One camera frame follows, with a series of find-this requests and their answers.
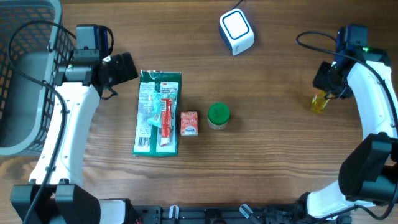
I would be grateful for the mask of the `yellow oil bottle silver cap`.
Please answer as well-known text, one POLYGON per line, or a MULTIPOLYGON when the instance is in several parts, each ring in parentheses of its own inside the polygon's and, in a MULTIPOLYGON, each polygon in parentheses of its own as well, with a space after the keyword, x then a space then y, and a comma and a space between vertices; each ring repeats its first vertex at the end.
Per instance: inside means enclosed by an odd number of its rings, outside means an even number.
POLYGON ((311 110, 314 113, 321 113, 326 105, 329 102, 329 98, 328 98, 328 92, 324 91, 324 90, 318 90, 318 92, 316 93, 316 95, 314 96, 313 100, 312 100, 312 104, 311 104, 311 110))

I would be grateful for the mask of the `green 3M gloves package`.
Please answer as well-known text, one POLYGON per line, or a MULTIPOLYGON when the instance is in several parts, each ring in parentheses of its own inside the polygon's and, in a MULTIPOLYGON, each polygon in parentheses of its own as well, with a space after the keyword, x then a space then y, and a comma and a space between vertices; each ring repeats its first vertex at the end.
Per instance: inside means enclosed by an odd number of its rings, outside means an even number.
POLYGON ((141 72, 133 155, 178 155, 177 114, 181 85, 180 72, 141 72))

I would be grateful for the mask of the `orange small carton box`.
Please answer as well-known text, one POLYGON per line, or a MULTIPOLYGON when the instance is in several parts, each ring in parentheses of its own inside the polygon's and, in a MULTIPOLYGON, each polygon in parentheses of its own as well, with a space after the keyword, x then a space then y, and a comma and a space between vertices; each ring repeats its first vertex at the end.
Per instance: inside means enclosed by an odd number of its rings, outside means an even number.
POLYGON ((198 113, 196 111, 181 112, 180 115, 181 136, 197 136, 198 135, 198 113))

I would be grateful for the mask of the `green lid jar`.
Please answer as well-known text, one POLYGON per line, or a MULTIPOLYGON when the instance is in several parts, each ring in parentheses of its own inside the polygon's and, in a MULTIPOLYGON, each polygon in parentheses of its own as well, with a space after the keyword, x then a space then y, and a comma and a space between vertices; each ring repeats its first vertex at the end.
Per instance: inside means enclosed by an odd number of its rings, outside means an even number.
POLYGON ((230 119, 230 109, 224 103, 214 103, 208 110, 208 125, 211 129, 221 130, 227 127, 230 119))

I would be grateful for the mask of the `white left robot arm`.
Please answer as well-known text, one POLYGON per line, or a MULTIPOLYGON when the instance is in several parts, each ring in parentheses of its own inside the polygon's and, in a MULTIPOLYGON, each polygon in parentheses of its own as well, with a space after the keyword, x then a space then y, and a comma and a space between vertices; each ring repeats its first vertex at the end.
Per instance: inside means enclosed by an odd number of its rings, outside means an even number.
POLYGON ((135 223, 128 199, 98 199, 83 187, 83 156, 102 91, 138 77, 129 52, 89 58, 81 50, 55 74, 55 108, 29 183, 12 189, 23 223, 135 223))

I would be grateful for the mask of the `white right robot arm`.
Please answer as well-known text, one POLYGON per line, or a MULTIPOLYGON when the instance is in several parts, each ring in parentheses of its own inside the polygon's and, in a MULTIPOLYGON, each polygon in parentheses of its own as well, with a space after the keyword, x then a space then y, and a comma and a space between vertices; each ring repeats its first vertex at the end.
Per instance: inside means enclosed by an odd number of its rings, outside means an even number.
POLYGON ((305 212, 319 222, 342 213, 373 206, 386 206, 385 219, 397 203, 397 98, 391 82, 391 68, 382 60, 356 60, 344 67, 323 62, 315 76, 326 81, 334 74, 343 77, 344 88, 353 92, 363 130, 362 143, 340 167, 338 180, 307 194, 305 212))

